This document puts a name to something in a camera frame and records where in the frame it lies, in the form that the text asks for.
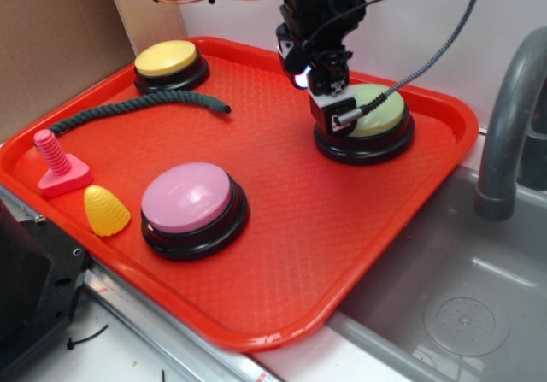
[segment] black button base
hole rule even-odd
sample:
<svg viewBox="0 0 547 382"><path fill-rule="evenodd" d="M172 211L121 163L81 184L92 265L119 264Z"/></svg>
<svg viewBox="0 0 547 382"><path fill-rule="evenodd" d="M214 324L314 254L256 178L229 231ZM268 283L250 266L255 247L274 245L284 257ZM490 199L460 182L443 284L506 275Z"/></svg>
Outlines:
<svg viewBox="0 0 547 382"><path fill-rule="evenodd" d="M207 226L181 234L160 232L141 212L144 240L156 254L174 261L195 261L225 249L249 221L249 204L243 189L230 179L232 198L226 210Z"/></svg>
<svg viewBox="0 0 547 382"><path fill-rule="evenodd" d="M144 76L135 68L135 86L144 93L171 90L193 90L209 76L209 64L199 50L190 66L163 76Z"/></svg>
<svg viewBox="0 0 547 382"><path fill-rule="evenodd" d="M352 138L332 136L315 126L315 145L331 160L344 164L367 165L386 162L403 153L414 137L415 123L405 105L398 125L377 136Z"/></svg>

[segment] cable connector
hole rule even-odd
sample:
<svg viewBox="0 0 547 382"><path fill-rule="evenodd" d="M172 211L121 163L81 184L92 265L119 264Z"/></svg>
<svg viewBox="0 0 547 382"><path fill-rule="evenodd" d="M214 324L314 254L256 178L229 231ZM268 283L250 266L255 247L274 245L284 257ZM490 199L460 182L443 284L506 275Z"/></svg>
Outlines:
<svg viewBox="0 0 547 382"><path fill-rule="evenodd" d="M338 126L345 126L348 123L359 120L361 117L364 117L374 109L378 108L385 100L387 100L388 95L382 93L378 95L372 102L364 104L360 107L357 107L353 110L343 113L334 119Z"/></svg>

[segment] cardboard box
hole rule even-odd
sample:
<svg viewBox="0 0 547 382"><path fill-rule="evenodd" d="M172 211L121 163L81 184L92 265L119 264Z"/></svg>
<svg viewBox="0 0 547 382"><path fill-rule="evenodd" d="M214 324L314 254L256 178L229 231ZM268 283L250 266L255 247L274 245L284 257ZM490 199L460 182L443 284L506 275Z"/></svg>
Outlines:
<svg viewBox="0 0 547 382"><path fill-rule="evenodd" d="M187 38L178 6L153 0L115 0L136 54L151 45Z"/></svg>
<svg viewBox="0 0 547 382"><path fill-rule="evenodd" d="M0 0L0 142L134 59L114 0Z"/></svg>

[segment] gray faucet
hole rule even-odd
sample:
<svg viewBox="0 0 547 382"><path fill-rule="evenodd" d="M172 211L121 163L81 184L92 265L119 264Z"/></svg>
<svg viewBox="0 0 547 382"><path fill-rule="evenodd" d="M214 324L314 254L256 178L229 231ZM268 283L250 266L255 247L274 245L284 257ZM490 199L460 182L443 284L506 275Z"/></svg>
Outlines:
<svg viewBox="0 0 547 382"><path fill-rule="evenodd" d="M487 220L513 214L516 183L547 190L547 27L530 33L503 79L492 113L475 192Z"/></svg>

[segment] pink toy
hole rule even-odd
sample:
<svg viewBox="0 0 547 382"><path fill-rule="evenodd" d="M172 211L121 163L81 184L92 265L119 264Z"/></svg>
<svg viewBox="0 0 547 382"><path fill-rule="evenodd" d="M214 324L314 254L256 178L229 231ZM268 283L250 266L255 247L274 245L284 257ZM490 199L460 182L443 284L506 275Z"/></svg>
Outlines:
<svg viewBox="0 0 547 382"><path fill-rule="evenodd" d="M65 154L50 130L44 129L34 134L34 144L50 166L38 182L38 188L45 197L60 196L93 181L90 168L72 154Z"/></svg>

